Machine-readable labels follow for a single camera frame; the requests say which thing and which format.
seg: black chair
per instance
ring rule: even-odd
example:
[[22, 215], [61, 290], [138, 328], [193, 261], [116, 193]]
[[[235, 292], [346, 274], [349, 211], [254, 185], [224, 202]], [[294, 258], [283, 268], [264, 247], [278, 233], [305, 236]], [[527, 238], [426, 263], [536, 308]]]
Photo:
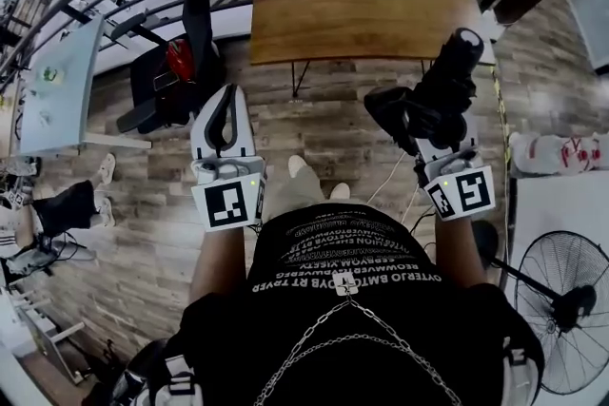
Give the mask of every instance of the black chair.
[[161, 126], [185, 125], [190, 113], [201, 106], [225, 82], [224, 58], [212, 42], [210, 0], [184, 0], [182, 22], [194, 60], [195, 83], [181, 83], [166, 61], [167, 41], [143, 27], [147, 14], [137, 14], [118, 25], [111, 34], [116, 40], [129, 31], [159, 46], [135, 59], [130, 67], [133, 110], [120, 117], [120, 132], [137, 128], [147, 134]]

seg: white sneaker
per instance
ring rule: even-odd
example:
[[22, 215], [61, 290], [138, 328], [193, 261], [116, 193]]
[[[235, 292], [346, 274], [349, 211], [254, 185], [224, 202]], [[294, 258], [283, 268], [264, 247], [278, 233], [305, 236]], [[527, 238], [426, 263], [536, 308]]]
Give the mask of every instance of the white sneaker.
[[102, 161], [102, 164], [99, 166], [99, 174], [102, 177], [103, 184], [112, 183], [112, 176], [114, 175], [114, 168], [116, 167], [116, 158], [114, 154], [109, 152], [106, 155], [106, 158]]
[[338, 183], [330, 193], [330, 200], [348, 200], [351, 198], [351, 188], [347, 183]]
[[102, 199], [97, 211], [102, 216], [104, 227], [113, 227], [116, 225], [116, 221], [112, 215], [112, 203], [110, 202], [110, 198]]
[[294, 154], [289, 157], [287, 161], [287, 170], [289, 171], [290, 178], [295, 178], [296, 173], [298, 173], [303, 167], [307, 166], [306, 161], [300, 156]]

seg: wooden floor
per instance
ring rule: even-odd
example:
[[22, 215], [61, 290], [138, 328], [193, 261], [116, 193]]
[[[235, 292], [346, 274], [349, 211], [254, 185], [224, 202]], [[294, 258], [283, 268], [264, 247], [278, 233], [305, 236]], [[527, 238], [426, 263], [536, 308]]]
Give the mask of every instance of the wooden floor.
[[[597, 79], [565, 0], [545, 0], [495, 46], [501, 86], [512, 129], [544, 133], [590, 134], [609, 129], [609, 86]], [[287, 176], [287, 158], [303, 155], [322, 179], [323, 190], [340, 181], [356, 198], [367, 200], [390, 173], [401, 152], [363, 108], [373, 87], [414, 85], [420, 63], [369, 61], [315, 63], [301, 88], [303, 101], [292, 104], [288, 65], [254, 68], [248, 42], [224, 47], [228, 81], [246, 92], [259, 153], [269, 165], [271, 185]], [[91, 131], [116, 133], [116, 118], [131, 107], [126, 72], [96, 81], [91, 97]], [[484, 159], [493, 165], [498, 208], [503, 219], [502, 139], [498, 103], [489, 68], [475, 72]], [[53, 267], [54, 276], [28, 278], [28, 287], [50, 296], [48, 313], [60, 324], [82, 320], [77, 340], [93, 351], [111, 338], [132, 356], [153, 338], [175, 332], [186, 305], [188, 284], [203, 237], [190, 197], [189, 128], [159, 130], [150, 151], [116, 148], [115, 181], [98, 195], [113, 203], [116, 227], [74, 232], [97, 252], [92, 262]], [[91, 175], [104, 157], [100, 146], [84, 146], [79, 157], [45, 161], [37, 191], [50, 194]], [[400, 219], [415, 189], [412, 159], [406, 157], [372, 202]], [[407, 227], [427, 207], [418, 197]], [[433, 241], [431, 219], [417, 230], [421, 243]], [[255, 241], [248, 235], [247, 258]]]

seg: person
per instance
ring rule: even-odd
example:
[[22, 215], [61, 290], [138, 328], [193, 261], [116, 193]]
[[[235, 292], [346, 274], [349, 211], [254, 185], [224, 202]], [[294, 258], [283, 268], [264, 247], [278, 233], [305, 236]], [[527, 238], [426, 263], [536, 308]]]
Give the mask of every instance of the person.
[[108, 154], [95, 174], [73, 184], [52, 198], [34, 200], [12, 209], [6, 199], [0, 200], [0, 258], [13, 257], [33, 246], [38, 236], [54, 239], [72, 228], [113, 226], [112, 206], [103, 198], [95, 204], [94, 190], [112, 181], [116, 158]]
[[540, 343], [487, 283], [468, 219], [436, 220], [434, 265], [346, 184], [325, 201], [303, 158], [288, 169], [265, 202], [248, 275], [242, 228], [206, 234], [190, 305], [150, 376], [151, 404], [176, 377], [174, 360], [206, 406], [507, 404], [514, 350], [538, 372], [516, 387], [537, 392]]

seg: white desk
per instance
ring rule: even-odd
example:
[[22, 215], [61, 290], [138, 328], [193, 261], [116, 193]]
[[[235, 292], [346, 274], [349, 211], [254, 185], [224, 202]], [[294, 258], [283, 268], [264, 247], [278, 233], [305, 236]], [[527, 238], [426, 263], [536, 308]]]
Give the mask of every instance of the white desk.
[[[20, 154], [81, 143], [150, 149], [148, 141], [87, 133], [88, 99], [104, 20], [96, 17], [60, 43], [43, 48], [26, 74]], [[61, 83], [40, 80], [46, 67], [63, 73]]]

